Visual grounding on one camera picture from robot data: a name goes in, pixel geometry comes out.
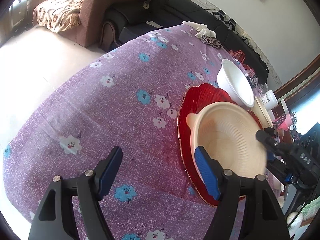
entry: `beige bowl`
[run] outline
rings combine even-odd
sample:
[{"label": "beige bowl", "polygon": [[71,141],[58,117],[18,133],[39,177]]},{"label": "beige bowl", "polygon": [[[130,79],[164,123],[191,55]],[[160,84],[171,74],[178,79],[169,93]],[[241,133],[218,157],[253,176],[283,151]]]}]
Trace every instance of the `beige bowl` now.
[{"label": "beige bowl", "polygon": [[254,96],[254,106],[251,107],[251,110],[259,119],[262,128],[273,127],[270,115],[257,96]]},{"label": "beige bowl", "polygon": [[198,146],[203,146],[223,169],[231,169],[238,176],[254,178],[265,173],[266,150],[255,138],[260,128],[241,107],[216,102],[199,114],[188,114],[186,121],[191,129],[191,154],[200,177],[194,156]]}]

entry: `red plate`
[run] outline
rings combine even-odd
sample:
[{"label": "red plate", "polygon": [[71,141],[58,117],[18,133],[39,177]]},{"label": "red plate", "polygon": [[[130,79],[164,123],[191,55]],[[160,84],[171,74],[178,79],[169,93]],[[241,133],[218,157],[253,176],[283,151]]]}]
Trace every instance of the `red plate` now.
[{"label": "red plate", "polygon": [[[211,84],[204,83],[198,87],[191,87],[188,89],[178,113],[178,137],[183,164],[194,188],[199,193],[200,197],[210,206],[217,206],[219,201],[209,195],[194,166],[190,148],[191,131],[186,123],[186,117],[190,113],[198,114],[202,108],[215,102],[230,102],[236,104],[224,90],[215,88]],[[250,111],[249,114],[257,121],[262,129],[259,120],[254,113]]]}]

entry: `metal screw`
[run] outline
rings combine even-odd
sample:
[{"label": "metal screw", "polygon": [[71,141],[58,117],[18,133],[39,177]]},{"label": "metal screw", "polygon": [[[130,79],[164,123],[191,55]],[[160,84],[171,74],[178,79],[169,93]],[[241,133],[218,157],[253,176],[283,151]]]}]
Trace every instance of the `metal screw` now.
[{"label": "metal screw", "polygon": [[232,170],[224,170],[223,174],[226,176],[231,176],[232,175]]},{"label": "metal screw", "polygon": [[87,170],[84,174],[89,177],[93,174],[93,170]]},{"label": "metal screw", "polygon": [[259,175],[257,176],[257,179],[258,179],[259,181],[264,181],[265,177],[264,177],[263,175],[259,174]]},{"label": "metal screw", "polygon": [[59,181],[60,179],[61,179],[61,177],[60,177],[59,175],[57,175],[57,176],[54,176],[52,180],[53,180],[54,182],[57,182],[57,181]]}]

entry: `purple floral tablecloth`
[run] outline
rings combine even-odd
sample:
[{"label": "purple floral tablecloth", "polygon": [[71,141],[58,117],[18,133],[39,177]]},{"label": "purple floral tablecloth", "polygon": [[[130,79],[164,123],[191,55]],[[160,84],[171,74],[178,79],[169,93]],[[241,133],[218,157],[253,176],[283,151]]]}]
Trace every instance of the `purple floral tablecloth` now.
[{"label": "purple floral tablecloth", "polygon": [[[53,176],[79,176],[108,156],[124,158],[110,194],[100,202],[116,240],[200,240],[215,208],[195,193],[184,170],[177,111],[186,90],[217,86],[225,49],[203,44],[179,25],[129,41],[79,71],[28,119],[4,157],[4,185],[30,222]],[[86,232],[73,199],[81,240]],[[242,201],[232,233],[236,239]]]}]

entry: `tiled floor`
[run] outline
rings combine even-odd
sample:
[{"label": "tiled floor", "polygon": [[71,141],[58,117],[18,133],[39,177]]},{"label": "tiled floor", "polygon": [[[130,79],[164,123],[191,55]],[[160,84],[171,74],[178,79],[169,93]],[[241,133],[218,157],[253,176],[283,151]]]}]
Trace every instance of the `tiled floor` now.
[{"label": "tiled floor", "polygon": [[[0,150],[8,145],[33,111],[55,89],[104,51],[85,49],[36,26],[0,48]],[[21,239],[30,223],[11,205],[4,192],[0,155],[0,211]]]}]

